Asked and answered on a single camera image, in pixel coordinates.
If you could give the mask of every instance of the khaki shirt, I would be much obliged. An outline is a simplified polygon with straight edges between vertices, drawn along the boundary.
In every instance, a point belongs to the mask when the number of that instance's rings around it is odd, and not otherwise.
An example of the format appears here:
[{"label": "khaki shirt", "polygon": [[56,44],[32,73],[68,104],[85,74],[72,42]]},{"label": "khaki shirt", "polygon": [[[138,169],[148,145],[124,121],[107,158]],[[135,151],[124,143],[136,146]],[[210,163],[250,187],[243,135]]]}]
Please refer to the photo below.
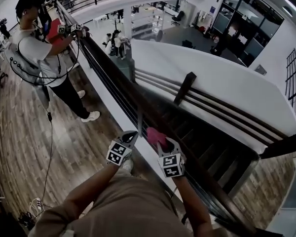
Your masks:
[{"label": "khaki shirt", "polygon": [[190,237],[170,197],[160,187],[135,177],[114,177],[91,210],[75,219],[70,208],[43,213],[31,237]]}]

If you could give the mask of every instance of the glass wall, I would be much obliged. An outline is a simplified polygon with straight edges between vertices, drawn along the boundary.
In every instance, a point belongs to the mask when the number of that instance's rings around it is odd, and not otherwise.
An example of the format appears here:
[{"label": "glass wall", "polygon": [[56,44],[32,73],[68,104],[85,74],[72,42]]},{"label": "glass wall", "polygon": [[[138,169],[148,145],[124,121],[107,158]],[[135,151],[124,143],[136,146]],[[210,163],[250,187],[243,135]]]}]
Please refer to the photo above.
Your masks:
[{"label": "glass wall", "polygon": [[[227,42],[227,48],[248,67],[269,43],[283,20],[262,0],[224,0],[212,31],[220,41]],[[234,25],[237,25],[237,30],[230,38],[228,33]]]}]

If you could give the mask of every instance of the white pillar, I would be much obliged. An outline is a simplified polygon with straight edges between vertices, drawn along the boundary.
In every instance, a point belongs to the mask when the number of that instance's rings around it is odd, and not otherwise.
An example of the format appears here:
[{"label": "white pillar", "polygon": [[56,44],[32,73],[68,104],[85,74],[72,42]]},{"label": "white pillar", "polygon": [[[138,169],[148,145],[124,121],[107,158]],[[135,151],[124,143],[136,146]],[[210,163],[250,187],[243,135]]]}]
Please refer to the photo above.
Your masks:
[{"label": "white pillar", "polygon": [[124,34],[125,37],[128,39],[132,38],[132,18],[131,18],[132,10],[131,7],[125,7],[124,8]]}]

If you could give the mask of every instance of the forearm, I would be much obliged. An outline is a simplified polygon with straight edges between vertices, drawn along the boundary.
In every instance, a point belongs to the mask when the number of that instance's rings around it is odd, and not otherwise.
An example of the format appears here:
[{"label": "forearm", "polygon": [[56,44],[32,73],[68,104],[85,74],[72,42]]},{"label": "forearm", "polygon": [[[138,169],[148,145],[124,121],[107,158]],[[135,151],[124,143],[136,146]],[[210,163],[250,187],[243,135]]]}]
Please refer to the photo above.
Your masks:
[{"label": "forearm", "polygon": [[52,55],[58,55],[60,54],[64,49],[67,48],[67,46],[70,45],[70,43],[74,40],[72,36],[66,37],[62,42],[58,44],[53,44],[52,48],[47,56],[52,56]]},{"label": "forearm", "polygon": [[199,232],[200,228],[202,232],[204,232],[203,230],[210,230],[212,224],[208,210],[188,180],[185,177],[175,177],[173,181],[180,192],[194,233]]},{"label": "forearm", "polygon": [[77,217],[84,209],[107,187],[111,178],[118,171],[119,166],[108,164],[88,180],[73,189],[66,197],[64,203],[70,203],[75,207]]}]

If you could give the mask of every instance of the wooden floor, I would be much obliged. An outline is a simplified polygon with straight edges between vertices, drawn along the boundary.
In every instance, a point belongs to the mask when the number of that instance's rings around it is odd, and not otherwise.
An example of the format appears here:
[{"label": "wooden floor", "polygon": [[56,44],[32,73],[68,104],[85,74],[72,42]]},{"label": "wooden floor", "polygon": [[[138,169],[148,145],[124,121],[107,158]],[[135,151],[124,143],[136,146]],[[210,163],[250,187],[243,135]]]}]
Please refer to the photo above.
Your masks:
[{"label": "wooden floor", "polygon": [[[21,82],[9,65],[0,88],[0,192],[6,197],[14,217],[29,211],[30,202],[42,197],[51,150],[51,124],[33,88]],[[52,162],[44,204],[60,204],[67,194],[106,164],[112,139],[121,131],[117,123],[85,78],[82,69],[70,73],[77,91],[86,90],[83,103],[87,110],[98,110],[101,117],[82,123],[57,96],[51,94],[53,124]],[[133,152],[134,175],[157,182],[141,156]]]},{"label": "wooden floor", "polygon": [[233,198],[253,224],[265,229],[281,206],[295,173],[296,153],[260,160]]}]

